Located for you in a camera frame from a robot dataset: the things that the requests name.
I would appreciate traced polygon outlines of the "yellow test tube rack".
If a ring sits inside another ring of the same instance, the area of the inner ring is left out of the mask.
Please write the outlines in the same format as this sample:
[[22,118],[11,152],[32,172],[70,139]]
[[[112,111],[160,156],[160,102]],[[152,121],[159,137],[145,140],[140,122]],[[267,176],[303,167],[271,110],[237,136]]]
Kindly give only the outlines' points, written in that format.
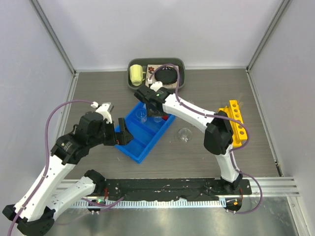
[[[232,118],[243,124],[243,118],[237,100],[230,100],[227,106],[219,108],[218,111],[224,111],[229,118]],[[245,128],[237,122],[230,121],[233,130],[232,138],[234,148],[241,147],[245,141],[248,140],[248,135]]]

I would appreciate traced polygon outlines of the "blue divided plastic bin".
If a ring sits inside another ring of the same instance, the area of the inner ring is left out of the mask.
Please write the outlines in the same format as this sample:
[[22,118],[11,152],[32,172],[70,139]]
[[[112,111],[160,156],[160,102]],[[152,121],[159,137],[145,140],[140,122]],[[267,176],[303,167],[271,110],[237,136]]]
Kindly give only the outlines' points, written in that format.
[[125,146],[115,146],[116,149],[129,156],[138,164],[142,163],[175,120],[174,115],[168,115],[167,119],[162,119],[160,122],[154,121],[153,117],[148,117],[145,122],[141,122],[139,113],[143,112],[144,109],[145,104],[138,102],[126,115],[126,126],[129,132],[133,135],[133,139]]

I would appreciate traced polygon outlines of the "white wash bottle red cap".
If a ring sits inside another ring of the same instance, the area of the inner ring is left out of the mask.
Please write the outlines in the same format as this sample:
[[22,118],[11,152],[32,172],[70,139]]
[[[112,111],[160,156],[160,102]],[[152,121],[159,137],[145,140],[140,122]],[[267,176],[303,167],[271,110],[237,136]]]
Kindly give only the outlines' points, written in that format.
[[168,119],[169,119],[169,115],[163,115],[161,118],[162,118],[163,120],[168,120]]

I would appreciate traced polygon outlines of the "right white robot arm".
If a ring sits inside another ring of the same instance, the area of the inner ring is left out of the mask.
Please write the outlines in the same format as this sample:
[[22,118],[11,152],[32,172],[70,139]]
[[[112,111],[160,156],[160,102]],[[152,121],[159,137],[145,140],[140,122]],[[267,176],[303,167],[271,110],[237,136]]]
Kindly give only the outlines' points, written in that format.
[[174,115],[198,128],[204,134],[205,149],[216,157],[224,192],[234,194],[239,190],[243,175],[235,162],[232,119],[227,113],[204,110],[183,100],[177,92],[163,87],[153,90],[141,86],[134,96],[146,105],[148,115]]

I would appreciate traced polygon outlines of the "small glass beaker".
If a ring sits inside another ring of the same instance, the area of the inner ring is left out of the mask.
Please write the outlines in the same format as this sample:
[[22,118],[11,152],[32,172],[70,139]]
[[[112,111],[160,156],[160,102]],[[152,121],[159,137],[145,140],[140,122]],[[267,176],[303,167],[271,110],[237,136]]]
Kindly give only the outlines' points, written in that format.
[[178,130],[177,133],[177,139],[183,143],[188,143],[189,141],[191,141],[192,136],[192,131],[188,128],[181,128],[180,130]]

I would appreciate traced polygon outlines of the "small glass erlenmeyer flask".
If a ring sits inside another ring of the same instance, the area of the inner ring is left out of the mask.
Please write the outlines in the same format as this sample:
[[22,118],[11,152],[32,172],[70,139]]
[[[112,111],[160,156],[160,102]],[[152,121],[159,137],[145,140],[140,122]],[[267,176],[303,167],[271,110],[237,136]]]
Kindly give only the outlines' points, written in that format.
[[162,117],[153,117],[154,122],[160,123],[162,121]]

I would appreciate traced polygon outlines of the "tiny glass beaker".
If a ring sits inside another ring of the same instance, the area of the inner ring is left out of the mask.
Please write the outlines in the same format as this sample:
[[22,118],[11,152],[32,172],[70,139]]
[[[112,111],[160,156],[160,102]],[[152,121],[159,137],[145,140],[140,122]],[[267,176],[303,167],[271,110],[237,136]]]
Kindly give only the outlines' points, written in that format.
[[139,122],[145,123],[147,121],[147,110],[145,108],[137,109],[135,114]]

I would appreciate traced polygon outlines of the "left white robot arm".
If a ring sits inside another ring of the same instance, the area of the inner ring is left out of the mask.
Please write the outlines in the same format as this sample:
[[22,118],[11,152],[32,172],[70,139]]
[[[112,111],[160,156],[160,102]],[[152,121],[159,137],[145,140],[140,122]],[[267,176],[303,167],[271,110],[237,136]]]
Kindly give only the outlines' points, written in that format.
[[71,187],[53,194],[90,149],[98,145],[127,145],[133,139],[124,118],[119,118],[120,130],[117,132],[109,116],[97,112],[81,116],[71,132],[57,139],[48,158],[49,163],[24,197],[14,205],[5,206],[2,211],[4,216],[23,235],[45,235],[55,220],[77,200],[90,194],[100,196],[104,192],[105,177],[95,170],[88,170]]

